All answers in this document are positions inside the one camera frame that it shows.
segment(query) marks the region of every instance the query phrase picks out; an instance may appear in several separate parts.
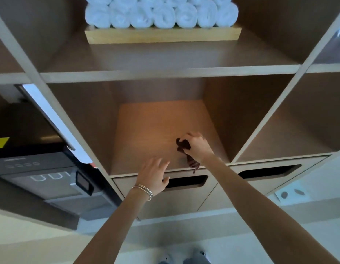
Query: stack of rolled towels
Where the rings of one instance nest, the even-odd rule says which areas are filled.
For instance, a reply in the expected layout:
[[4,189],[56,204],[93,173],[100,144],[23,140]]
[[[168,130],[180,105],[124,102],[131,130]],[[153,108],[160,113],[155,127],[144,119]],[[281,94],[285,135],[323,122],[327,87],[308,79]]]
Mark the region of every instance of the stack of rolled towels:
[[85,20],[97,28],[231,27],[238,8],[231,0],[87,0]]

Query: person's right arm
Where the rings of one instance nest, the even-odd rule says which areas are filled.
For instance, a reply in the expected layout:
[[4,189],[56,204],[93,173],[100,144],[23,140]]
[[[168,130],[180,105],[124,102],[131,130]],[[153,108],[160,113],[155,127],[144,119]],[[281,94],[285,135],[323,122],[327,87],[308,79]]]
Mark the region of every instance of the person's right arm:
[[183,140],[191,145],[185,153],[213,174],[275,264],[340,264],[293,218],[217,158],[202,134],[190,132]]

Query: brown cloth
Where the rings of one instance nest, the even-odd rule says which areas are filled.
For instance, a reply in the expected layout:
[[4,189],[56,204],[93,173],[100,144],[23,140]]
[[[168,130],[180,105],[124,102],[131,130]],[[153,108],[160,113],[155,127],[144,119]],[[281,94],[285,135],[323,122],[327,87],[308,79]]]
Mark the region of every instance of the brown cloth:
[[196,170],[199,168],[199,166],[201,165],[200,163],[198,163],[196,160],[193,159],[193,157],[191,157],[190,155],[186,154],[184,149],[190,150],[191,149],[191,145],[187,140],[183,140],[182,142],[180,142],[180,138],[176,139],[176,144],[177,144],[177,151],[184,153],[187,156],[187,164],[191,167],[194,168],[193,174],[196,173]]

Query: wooden tray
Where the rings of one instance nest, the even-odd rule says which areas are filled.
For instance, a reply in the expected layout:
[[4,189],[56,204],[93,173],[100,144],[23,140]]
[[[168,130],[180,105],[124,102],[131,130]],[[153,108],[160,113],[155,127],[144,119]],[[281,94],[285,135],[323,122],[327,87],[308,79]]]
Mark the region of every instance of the wooden tray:
[[192,28],[159,29],[97,29],[88,26],[85,35],[89,44],[137,44],[137,43],[172,43],[179,41],[231,41],[238,40],[241,27],[230,28]]

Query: person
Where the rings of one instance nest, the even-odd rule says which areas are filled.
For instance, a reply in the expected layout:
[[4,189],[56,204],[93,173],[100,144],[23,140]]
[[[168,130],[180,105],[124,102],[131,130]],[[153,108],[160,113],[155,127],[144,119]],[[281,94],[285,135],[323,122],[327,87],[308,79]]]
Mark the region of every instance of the person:
[[[340,264],[293,218],[216,157],[201,133],[189,132],[180,139],[183,140],[187,140],[191,146],[185,153],[213,174],[275,264]],[[159,194],[169,183],[169,177],[163,178],[168,164],[169,161],[164,162],[161,158],[151,158],[142,165],[136,185],[145,186],[154,196]],[[150,198],[146,190],[137,186],[129,191],[119,208],[76,259],[75,264],[115,262],[134,219]],[[205,261],[204,252],[197,252],[187,263],[209,263]],[[162,263],[170,263],[170,259],[166,257]]]

